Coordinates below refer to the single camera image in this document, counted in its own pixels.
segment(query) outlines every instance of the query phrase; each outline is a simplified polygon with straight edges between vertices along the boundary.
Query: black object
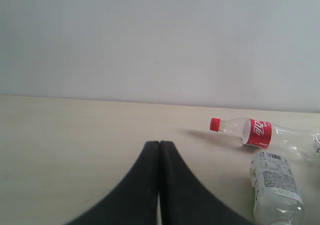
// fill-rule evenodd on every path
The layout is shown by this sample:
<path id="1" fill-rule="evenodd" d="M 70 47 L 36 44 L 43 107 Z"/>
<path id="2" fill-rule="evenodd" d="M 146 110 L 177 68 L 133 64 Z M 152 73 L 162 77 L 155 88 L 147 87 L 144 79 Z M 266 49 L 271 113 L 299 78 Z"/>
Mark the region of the black object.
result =
<path id="1" fill-rule="evenodd" d="M 156 225 L 158 159 L 159 142 L 146 142 L 113 191 L 68 225 Z"/>
<path id="2" fill-rule="evenodd" d="M 158 187 L 163 225 L 251 225 L 189 170 L 171 141 L 160 143 Z"/>

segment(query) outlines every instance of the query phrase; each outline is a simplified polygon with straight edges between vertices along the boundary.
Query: white wall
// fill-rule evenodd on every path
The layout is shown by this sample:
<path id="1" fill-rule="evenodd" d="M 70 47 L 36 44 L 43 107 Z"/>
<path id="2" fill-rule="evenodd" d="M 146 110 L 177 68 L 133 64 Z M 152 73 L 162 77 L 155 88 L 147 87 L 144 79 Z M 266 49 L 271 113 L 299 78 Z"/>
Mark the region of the white wall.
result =
<path id="1" fill-rule="evenodd" d="M 320 0 L 0 0 L 0 94 L 320 111 Z"/>

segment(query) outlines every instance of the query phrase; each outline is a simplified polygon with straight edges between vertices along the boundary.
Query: bottle cap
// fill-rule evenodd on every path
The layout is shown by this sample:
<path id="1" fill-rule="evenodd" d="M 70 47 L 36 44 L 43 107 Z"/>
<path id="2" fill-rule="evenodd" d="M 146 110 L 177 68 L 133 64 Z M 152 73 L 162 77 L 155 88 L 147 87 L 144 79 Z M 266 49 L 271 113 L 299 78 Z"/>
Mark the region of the bottle cap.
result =
<path id="1" fill-rule="evenodd" d="M 211 118 L 210 130 L 218 132 L 220 127 L 220 118 Z"/>

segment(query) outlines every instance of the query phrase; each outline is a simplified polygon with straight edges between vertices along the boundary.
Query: water bottle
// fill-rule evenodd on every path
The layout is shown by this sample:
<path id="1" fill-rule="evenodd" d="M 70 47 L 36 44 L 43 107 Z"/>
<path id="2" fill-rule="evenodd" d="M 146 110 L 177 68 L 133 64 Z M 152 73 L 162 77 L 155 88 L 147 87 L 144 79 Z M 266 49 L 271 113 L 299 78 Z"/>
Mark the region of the water bottle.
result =
<path id="1" fill-rule="evenodd" d="M 304 205 L 287 159 L 269 149 L 255 151 L 250 166 L 253 216 L 259 225 L 301 225 Z"/>
<path id="2" fill-rule="evenodd" d="M 285 128 L 244 117 L 225 121 L 212 118 L 210 130 L 236 137 L 244 145 L 261 149 L 282 148 L 300 158 L 320 161 L 320 134 L 313 131 Z"/>

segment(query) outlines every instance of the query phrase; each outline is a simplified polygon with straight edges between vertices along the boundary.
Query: clear plastic bottle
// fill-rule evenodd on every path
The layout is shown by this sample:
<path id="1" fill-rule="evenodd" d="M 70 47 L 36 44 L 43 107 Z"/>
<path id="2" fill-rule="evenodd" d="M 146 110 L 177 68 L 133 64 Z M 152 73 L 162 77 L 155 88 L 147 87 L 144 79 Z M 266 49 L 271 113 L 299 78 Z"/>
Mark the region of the clear plastic bottle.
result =
<path id="1" fill-rule="evenodd" d="M 320 134 L 313 131 L 285 128 L 245 117 L 225 121 L 212 118 L 210 130 L 239 138 L 244 145 L 282 148 L 301 158 L 320 161 Z"/>
<path id="2" fill-rule="evenodd" d="M 250 166 L 253 215 L 259 225 L 301 225 L 304 205 L 284 156 L 255 151 Z"/>

